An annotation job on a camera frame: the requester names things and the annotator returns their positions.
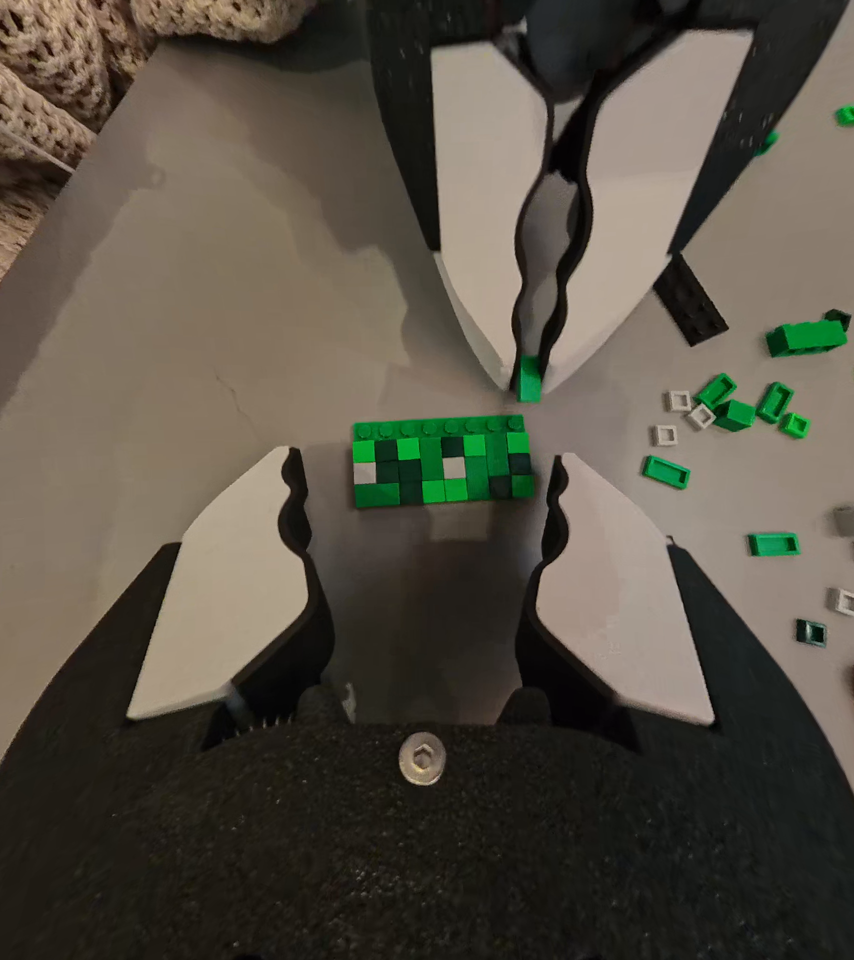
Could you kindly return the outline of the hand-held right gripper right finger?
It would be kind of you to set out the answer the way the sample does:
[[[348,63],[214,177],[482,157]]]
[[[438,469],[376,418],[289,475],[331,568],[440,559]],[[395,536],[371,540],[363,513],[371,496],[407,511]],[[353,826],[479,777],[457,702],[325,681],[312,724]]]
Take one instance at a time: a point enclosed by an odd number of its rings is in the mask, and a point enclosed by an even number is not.
[[[572,453],[553,460],[546,508],[515,640],[522,685],[565,729],[630,735],[632,711],[712,726],[668,537]]]

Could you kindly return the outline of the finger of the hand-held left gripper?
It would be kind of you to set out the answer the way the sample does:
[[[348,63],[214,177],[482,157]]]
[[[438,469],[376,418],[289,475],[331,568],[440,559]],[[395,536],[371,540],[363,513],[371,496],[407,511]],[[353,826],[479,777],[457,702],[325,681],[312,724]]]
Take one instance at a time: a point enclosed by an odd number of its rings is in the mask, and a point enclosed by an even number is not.
[[[521,221],[540,182],[553,109],[489,40],[431,52],[439,223],[433,258],[460,328],[502,391],[517,364]]]
[[[564,284],[566,316],[543,375],[559,387],[661,275],[754,31],[685,30],[600,102],[585,181],[585,251]]]

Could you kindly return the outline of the beige knit sweater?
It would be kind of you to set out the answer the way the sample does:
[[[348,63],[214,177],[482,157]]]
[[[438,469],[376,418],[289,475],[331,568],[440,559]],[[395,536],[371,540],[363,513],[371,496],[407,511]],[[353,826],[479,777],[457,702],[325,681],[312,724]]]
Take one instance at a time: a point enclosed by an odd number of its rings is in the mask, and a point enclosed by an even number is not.
[[[157,42],[273,44],[316,1],[0,1],[0,283]]]

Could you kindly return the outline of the lego pieces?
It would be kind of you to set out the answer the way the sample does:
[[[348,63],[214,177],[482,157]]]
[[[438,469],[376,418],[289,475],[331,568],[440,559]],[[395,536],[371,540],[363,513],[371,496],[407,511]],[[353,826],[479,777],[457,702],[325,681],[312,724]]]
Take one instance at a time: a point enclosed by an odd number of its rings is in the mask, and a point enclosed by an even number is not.
[[[854,103],[846,103],[834,111],[840,128],[854,127]],[[763,140],[757,156],[763,156],[776,144],[779,134],[770,131]],[[849,342],[853,315],[831,309],[814,321],[785,323],[765,334],[766,349],[771,358],[795,358],[828,354]],[[796,391],[781,381],[771,382],[756,404],[742,402],[734,395],[736,384],[727,374],[718,374],[693,394],[685,393],[688,420],[697,428],[717,426],[736,432],[747,429],[758,420],[775,426],[777,430],[794,440],[805,439],[810,430],[810,417],[791,409]],[[654,466],[666,470],[666,462],[648,456],[644,462],[644,475],[656,478],[651,472]],[[854,505],[837,511],[838,529],[844,537],[854,540]],[[788,533],[751,533],[747,535],[751,556],[758,558],[796,557],[802,553],[799,537]],[[832,589],[829,594],[831,610],[844,616],[854,617],[854,594],[843,589]],[[826,625],[800,618],[795,621],[797,642],[824,648],[828,641]]]

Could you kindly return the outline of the black lego plate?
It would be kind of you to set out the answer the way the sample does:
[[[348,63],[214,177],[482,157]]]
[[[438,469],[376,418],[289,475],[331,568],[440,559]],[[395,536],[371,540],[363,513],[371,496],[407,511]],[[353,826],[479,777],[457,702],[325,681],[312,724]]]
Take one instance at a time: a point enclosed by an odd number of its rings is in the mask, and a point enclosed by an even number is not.
[[[682,253],[674,254],[652,285],[686,344],[695,348],[730,327]]]

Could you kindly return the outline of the green mosaic lego plate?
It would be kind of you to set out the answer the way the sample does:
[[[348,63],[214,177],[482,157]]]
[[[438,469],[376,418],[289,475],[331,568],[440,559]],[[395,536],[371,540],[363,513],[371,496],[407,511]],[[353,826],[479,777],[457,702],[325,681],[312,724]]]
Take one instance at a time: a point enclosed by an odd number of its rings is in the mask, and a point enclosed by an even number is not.
[[[532,498],[522,414],[358,421],[351,427],[359,510]]]

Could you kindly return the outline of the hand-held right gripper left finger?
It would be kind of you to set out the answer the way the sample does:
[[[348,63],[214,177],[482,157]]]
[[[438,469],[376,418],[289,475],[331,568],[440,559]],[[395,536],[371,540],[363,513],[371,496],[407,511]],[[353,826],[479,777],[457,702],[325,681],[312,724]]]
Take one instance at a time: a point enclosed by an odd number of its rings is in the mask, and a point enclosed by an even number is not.
[[[278,446],[211,501],[181,539],[126,716],[206,704],[239,726],[290,718],[319,685],[333,618],[309,553],[301,450]]]

